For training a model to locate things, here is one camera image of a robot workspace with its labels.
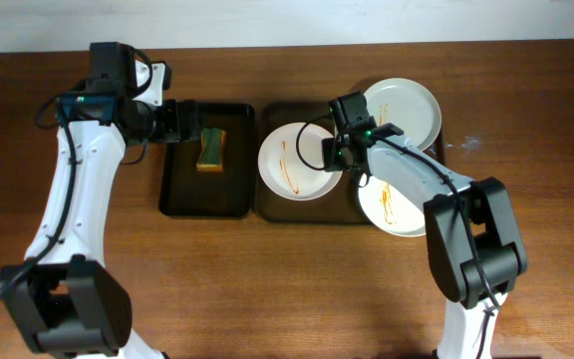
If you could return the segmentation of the green yellow sponge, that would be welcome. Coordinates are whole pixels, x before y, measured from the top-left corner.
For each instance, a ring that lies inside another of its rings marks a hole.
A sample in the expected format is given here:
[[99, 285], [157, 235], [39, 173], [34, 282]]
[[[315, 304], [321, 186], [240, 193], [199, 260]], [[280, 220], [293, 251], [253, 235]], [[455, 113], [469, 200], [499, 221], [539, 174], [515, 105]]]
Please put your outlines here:
[[223, 152], [226, 132], [218, 128], [204, 128], [201, 131], [201, 152], [196, 168], [205, 173], [222, 173], [224, 167]]

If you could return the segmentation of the white plate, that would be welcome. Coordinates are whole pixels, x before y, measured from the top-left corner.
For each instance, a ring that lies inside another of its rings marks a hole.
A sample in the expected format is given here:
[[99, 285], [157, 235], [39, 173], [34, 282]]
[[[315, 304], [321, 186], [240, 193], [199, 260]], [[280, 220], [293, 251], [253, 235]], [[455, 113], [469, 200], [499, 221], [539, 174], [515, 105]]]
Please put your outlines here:
[[270, 190], [290, 200], [319, 198], [340, 181], [341, 173], [314, 171], [298, 157], [296, 140], [304, 123], [291, 123], [271, 132], [258, 153], [258, 170]]
[[391, 123], [402, 129], [421, 151], [437, 139], [441, 129], [440, 107], [423, 85], [409, 79], [390, 78], [372, 85], [364, 96], [378, 126]]
[[377, 228], [402, 237], [426, 234], [424, 214], [390, 184], [362, 175], [358, 201], [364, 215]]

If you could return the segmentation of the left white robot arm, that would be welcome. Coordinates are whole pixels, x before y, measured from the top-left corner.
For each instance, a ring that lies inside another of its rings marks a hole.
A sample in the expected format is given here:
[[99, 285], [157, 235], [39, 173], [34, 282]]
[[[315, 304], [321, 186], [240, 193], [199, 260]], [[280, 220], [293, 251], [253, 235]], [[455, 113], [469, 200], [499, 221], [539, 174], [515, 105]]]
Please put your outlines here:
[[126, 148], [197, 139], [198, 106], [74, 91], [57, 98], [56, 118], [58, 158], [47, 206], [23, 263], [0, 270], [0, 303], [34, 353], [163, 358], [133, 328], [130, 296], [105, 266], [104, 231]]

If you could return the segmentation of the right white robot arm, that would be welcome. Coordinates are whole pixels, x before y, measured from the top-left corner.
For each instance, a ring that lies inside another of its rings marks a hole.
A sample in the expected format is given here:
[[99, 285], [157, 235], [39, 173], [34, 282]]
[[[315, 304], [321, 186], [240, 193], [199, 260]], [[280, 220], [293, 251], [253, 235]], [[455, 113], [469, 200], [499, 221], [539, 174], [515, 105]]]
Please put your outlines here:
[[326, 171], [384, 181], [423, 213], [430, 273], [446, 299], [434, 357], [490, 357], [501, 306], [528, 267], [504, 184], [459, 175], [385, 128], [325, 139], [322, 151]]

